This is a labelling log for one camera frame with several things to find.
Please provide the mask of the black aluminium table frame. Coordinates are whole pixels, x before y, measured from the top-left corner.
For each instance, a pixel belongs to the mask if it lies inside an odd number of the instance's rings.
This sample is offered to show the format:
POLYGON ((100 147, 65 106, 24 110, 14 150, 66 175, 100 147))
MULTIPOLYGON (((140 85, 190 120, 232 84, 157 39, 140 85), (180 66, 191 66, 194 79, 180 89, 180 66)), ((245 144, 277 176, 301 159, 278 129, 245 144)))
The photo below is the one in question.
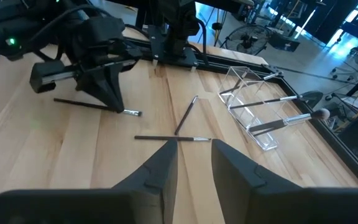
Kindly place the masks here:
POLYGON ((139 62, 120 76, 125 104, 141 117, 56 103, 56 96, 91 101, 65 80, 35 94, 29 85, 35 55, 0 57, 0 190, 102 186, 118 181, 149 154, 154 141, 136 134, 171 134, 192 96, 199 99, 183 135, 219 138, 301 185, 358 186, 358 158, 317 121, 279 131, 277 149, 262 151, 217 95, 223 75, 139 62))

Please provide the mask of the large fluffy powder makeup brush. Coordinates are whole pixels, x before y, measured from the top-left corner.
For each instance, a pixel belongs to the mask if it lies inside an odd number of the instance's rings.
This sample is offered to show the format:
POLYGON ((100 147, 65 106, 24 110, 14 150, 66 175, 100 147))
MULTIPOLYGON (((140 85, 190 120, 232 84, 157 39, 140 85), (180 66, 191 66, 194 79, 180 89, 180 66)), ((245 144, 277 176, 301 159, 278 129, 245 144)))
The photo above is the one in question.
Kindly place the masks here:
POLYGON ((307 121, 311 119, 315 120, 327 120, 330 117, 331 113, 329 110, 322 108, 316 110, 312 113, 301 114, 297 116, 292 116, 284 119, 279 119, 276 121, 271 121, 269 123, 260 124, 257 126, 252 126, 248 129, 248 131, 252 133, 256 133, 257 135, 261 135, 264 133, 268 133, 277 129, 284 128, 286 126, 299 123, 301 121, 307 121))

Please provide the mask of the clear acrylic brush organizer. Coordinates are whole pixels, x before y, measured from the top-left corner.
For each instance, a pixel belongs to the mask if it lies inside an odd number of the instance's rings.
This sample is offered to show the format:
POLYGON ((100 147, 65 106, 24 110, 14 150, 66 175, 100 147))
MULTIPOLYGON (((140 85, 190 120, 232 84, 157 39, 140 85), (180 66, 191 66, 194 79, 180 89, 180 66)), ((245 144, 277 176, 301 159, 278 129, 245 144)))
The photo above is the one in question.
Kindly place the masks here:
POLYGON ((218 96, 238 125, 262 150, 268 151, 278 147, 278 135, 273 131, 257 135, 248 131, 248 129, 252 126, 280 119, 284 102, 229 109, 230 106, 284 97, 284 94, 277 90, 275 84, 262 80, 262 77, 248 67, 230 67, 226 76, 221 80, 218 96), (224 90, 233 88, 238 81, 241 86, 239 89, 222 95, 219 94, 224 90))

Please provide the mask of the black floor fan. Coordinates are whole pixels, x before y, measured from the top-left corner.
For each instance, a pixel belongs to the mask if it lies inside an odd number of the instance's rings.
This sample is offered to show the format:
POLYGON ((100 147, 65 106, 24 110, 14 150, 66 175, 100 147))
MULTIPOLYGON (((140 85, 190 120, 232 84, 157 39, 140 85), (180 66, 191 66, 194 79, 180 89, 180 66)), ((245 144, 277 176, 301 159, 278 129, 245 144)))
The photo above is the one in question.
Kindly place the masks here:
POLYGON ((247 24, 234 29, 221 44, 220 48, 258 55, 267 48, 272 31, 265 26, 247 24))

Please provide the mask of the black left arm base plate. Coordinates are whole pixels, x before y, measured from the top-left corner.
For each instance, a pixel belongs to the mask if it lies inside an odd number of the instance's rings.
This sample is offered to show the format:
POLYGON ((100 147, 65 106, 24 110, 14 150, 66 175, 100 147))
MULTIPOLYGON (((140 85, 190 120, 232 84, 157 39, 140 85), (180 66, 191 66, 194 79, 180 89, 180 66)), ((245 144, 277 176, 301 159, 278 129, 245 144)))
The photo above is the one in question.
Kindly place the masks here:
POLYGON ((148 34, 153 57, 157 62, 187 68, 196 68, 198 61, 190 44, 183 38, 176 38, 171 28, 163 34, 161 28, 149 25, 148 34))

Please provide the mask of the black partition panel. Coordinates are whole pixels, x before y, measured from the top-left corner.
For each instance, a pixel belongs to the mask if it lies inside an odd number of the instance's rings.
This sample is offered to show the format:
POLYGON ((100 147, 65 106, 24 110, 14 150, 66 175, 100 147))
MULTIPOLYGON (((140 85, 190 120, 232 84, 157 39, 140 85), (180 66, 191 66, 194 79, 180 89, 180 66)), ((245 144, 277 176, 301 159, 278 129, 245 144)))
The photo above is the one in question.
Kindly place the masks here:
POLYGON ((306 23, 305 31, 327 44, 356 8, 358 0, 323 0, 323 3, 325 6, 315 9, 311 19, 306 23))

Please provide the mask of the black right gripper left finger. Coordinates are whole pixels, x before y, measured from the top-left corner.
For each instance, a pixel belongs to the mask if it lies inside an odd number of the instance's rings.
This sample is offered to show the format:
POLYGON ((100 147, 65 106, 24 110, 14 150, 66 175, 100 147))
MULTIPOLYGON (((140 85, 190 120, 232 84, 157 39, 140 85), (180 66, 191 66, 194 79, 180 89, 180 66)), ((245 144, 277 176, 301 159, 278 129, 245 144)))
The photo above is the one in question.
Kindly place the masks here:
POLYGON ((113 190, 125 196, 120 224, 172 224, 177 194, 178 147, 167 141, 113 190))

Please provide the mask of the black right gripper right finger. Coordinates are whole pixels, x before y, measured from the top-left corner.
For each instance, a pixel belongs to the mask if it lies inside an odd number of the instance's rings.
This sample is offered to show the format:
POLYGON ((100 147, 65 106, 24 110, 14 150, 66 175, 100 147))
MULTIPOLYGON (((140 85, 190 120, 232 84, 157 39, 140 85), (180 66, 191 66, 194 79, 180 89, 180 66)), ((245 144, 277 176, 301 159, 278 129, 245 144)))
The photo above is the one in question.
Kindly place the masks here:
POLYGON ((226 224, 297 224, 301 187, 222 140, 211 143, 213 179, 226 224))

